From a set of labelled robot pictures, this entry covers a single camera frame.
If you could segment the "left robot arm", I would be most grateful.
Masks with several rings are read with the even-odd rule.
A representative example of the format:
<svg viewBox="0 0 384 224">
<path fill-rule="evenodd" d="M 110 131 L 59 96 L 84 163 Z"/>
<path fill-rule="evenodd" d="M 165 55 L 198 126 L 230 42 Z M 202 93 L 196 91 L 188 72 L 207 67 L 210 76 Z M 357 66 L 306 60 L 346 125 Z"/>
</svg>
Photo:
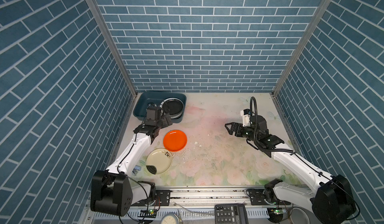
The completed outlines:
<svg viewBox="0 0 384 224">
<path fill-rule="evenodd" d="M 136 127 L 131 142 L 123 153 L 104 171 L 96 171 L 91 181 L 93 212 L 119 217 L 125 216 L 131 205 L 153 202 L 156 186 L 151 182 L 138 182 L 132 178 L 133 170 L 144 152 L 150 147 L 159 131 L 172 125 L 168 113 L 158 108 L 147 111 L 144 122 Z"/>
</svg>

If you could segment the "black round plate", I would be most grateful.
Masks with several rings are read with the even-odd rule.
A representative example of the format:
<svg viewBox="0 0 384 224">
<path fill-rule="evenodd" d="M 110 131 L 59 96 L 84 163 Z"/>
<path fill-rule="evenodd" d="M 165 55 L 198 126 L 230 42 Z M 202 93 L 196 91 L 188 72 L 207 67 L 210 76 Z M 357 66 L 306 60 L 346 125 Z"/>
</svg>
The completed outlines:
<svg viewBox="0 0 384 224">
<path fill-rule="evenodd" d="M 162 109 L 167 112 L 172 119 L 178 119 L 184 110 L 184 103 L 178 98 L 168 98 L 161 103 Z"/>
</svg>

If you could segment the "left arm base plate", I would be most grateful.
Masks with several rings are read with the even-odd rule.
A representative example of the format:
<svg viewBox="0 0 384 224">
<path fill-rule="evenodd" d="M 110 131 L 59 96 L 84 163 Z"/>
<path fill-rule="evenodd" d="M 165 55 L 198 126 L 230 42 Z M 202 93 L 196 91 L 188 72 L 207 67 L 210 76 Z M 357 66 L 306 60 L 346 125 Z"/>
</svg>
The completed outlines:
<svg viewBox="0 0 384 224">
<path fill-rule="evenodd" d="M 156 190 L 153 195 L 151 206 L 167 207 L 170 205 L 171 190 Z"/>
</svg>

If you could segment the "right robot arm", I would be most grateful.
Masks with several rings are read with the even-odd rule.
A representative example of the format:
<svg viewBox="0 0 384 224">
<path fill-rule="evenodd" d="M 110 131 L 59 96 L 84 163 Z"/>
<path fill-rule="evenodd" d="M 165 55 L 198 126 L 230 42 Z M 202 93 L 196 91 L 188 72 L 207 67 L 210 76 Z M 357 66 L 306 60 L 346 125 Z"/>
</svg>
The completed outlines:
<svg viewBox="0 0 384 224">
<path fill-rule="evenodd" d="M 321 170 L 270 134 L 262 116 L 244 115 L 242 123 L 227 123 L 225 128 L 229 135 L 244 138 L 252 148 L 288 168 L 307 185 L 304 189 L 274 179 L 265 184 L 267 203 L 289 202 L 312 212 L 323 224 L 341 224 L 360 215 L 350 182 L 342 175 Z"/>
</svg>

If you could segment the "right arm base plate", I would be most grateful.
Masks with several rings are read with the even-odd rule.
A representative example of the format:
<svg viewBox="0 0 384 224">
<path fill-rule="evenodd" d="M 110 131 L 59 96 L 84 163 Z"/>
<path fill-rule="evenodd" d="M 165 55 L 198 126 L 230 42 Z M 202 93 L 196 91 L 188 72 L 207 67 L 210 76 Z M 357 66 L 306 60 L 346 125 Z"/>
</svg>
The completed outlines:
<svg viewBox="0 0 384 224">
<path fill-rule="evenodd" d="M 246 189 L 246 195 L 249 197 L 252 206 L 290 206 L 291 203 L 277 199 L 267 199 L 264 189 Z"/>
</svg>

